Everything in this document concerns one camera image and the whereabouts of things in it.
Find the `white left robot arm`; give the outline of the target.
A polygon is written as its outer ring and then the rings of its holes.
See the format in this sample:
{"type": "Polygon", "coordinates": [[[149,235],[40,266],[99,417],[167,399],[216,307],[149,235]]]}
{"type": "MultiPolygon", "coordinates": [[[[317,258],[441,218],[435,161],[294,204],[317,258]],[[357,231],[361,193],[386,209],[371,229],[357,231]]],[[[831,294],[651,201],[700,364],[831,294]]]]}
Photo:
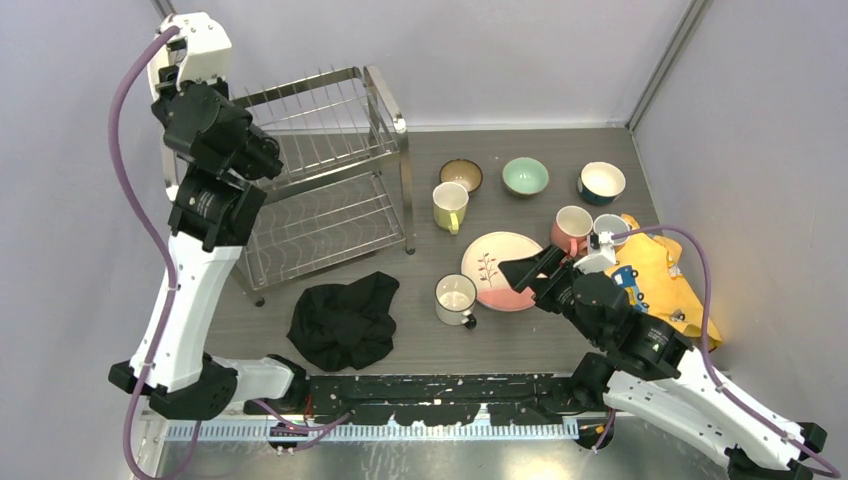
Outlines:
{"type": "Polygon", "coordinates": [[[229,96],[232,43],[204,12],[172,14],[133,66],[146,73],[163,143],[188,167],[172,200],[170,233],[157,238],[166,272],[136,353],[114,364],[109,381],[145,396],[169,420],[206,421],[230,405],[270,402],[298,412],[305,370],[278,355],[215,357],[205,349],[227,277],[265,201],[256,186],[283,169],[279,143],[229,96]]]}

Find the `brown bowl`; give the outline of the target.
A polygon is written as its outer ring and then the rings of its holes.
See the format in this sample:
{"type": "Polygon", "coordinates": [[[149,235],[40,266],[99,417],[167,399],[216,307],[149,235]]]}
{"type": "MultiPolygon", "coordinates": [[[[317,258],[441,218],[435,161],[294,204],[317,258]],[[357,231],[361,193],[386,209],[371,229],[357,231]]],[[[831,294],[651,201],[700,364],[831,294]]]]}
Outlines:
{"type": "Polygon", "coordinates": [[[442,183],[458,183],[469,194],[480,188],[483,179],[484,175],[481,167],[469,159],[457,158],[449,160],[439,170],[439,180],[442,183]]]}

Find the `black cloth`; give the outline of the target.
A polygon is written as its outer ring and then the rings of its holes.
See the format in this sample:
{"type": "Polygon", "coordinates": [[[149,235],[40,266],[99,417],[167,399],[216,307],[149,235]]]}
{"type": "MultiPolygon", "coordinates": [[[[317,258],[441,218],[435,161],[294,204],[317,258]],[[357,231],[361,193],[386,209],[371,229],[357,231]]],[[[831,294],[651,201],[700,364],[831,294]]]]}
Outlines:
{"type": "Polygon", "coordinates": [[[377,271],[350,284],[321,284],[297,300],[287,338],[324,372],[364,369],[394,349],[389,313],[400,282],[377,271]]]}

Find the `dark blue bowl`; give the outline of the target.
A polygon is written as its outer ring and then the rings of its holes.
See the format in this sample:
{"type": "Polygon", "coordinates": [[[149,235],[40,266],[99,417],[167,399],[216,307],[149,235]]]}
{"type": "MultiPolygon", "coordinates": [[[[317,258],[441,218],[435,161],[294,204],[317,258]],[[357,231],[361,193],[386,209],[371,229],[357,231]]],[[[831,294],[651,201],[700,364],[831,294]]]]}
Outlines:
{"type": "Polygon", "coordinates": [[[605,206],[614,202],[625,190],[624,173],[608,162],[590,162],[577,178],[579,196],[591,205],[605,206]]]}

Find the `yellow cartoon cloth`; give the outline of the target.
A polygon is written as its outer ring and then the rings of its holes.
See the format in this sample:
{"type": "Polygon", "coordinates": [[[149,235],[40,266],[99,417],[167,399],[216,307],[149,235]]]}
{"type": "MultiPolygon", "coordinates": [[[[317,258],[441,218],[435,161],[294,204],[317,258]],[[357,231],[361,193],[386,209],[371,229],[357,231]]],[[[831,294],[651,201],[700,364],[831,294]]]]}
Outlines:
{"type": "Polygon", "coordinates": [[[699,338],[703,306],[679,268],[683,247],[669,237],[651,233],[630,235],[619,243],[616,264],[605,274],[625,289],[630,304],[686,337],[699,338]]]}

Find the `pink and cream plate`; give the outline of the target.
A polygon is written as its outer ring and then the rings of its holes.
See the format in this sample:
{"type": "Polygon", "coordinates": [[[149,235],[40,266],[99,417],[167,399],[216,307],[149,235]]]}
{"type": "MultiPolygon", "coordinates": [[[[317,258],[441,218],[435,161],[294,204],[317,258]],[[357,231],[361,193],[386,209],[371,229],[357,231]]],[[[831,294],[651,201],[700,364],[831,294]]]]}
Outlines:
{"type": "Polygon", "coordinates": [[[508,231],[478,237],[464,252],[461,274],[477,289],[477,301],[501,312],[519,312],[534,307],[533,292],[515,292],[499,268],[501,261],[523,259],[539,253],[542,247],[531,238],[508,231]]]}

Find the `mint green bowl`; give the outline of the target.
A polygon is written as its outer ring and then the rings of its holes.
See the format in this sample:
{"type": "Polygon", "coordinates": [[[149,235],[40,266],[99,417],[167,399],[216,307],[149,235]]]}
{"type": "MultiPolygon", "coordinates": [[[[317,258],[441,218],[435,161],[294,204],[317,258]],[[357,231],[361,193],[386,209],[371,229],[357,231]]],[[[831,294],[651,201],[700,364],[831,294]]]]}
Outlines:
{"type": "Polygon", "coordinates": [[[518,157],[508,161],[501,172],[507,190],[518,197],[531,197],[544,191],[550,175],[546,166],[535,158],[518,157]]]}

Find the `light green mug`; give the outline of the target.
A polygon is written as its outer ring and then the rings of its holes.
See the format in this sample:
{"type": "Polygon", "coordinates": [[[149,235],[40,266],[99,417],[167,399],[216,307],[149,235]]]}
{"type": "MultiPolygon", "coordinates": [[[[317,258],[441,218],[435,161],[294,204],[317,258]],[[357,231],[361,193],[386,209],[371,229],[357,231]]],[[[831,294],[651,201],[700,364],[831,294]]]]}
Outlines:
{"type": "Polygon", "coordinates": [[[432,192],[433,216],[436,225],[456,235],[465,218],[469,193],[456,182],[443,182],[432,192]]]}

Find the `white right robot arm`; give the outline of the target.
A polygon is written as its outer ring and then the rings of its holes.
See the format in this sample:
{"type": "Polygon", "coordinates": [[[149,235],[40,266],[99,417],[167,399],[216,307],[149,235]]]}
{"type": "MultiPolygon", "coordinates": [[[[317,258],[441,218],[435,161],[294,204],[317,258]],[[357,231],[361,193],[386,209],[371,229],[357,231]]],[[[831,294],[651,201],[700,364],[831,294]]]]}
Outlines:
{"type": "Polygon", "coordinates": [[[595,347],[570,378],[574,403],[637,416],[732,479],[812,478],[804,462],[822,451],[826,431],[781,417],[709,369],[690,338],[631,305],[604,272],[615,261],[612,247],[573,260],[551,245],[498,265],[513,290],[531,290],[538,308],[563,315],[595,347]]]}

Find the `metal dish rack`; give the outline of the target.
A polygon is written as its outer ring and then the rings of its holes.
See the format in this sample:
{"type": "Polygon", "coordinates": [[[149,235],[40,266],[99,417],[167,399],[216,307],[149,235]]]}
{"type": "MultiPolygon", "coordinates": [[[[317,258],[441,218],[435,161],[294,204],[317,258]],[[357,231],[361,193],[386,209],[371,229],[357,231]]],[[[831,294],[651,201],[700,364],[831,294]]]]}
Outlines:
{"type": "Polygon", "coordinates": [[[263,291],[395,244],[416,251],[408,128],[380,69],[319,72],[233,102],[279,144],[283,171],[230,276],[263,291]]]}

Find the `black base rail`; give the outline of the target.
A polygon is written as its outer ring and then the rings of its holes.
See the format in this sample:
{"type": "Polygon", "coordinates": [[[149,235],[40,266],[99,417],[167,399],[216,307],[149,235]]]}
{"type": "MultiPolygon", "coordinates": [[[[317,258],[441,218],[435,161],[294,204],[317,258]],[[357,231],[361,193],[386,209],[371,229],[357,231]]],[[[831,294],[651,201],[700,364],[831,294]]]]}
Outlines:
{"type": "Polygon", "coordinates": [[[311,376],[294,381],[281,399],[249,401],[244,412],[281,415],[328,424],[346,415],[353,425],[469,425],[486,413],[495,426],[548,425],[566,416],[603,416],[601,401],[576,393],[556,374],[311,376]]]}

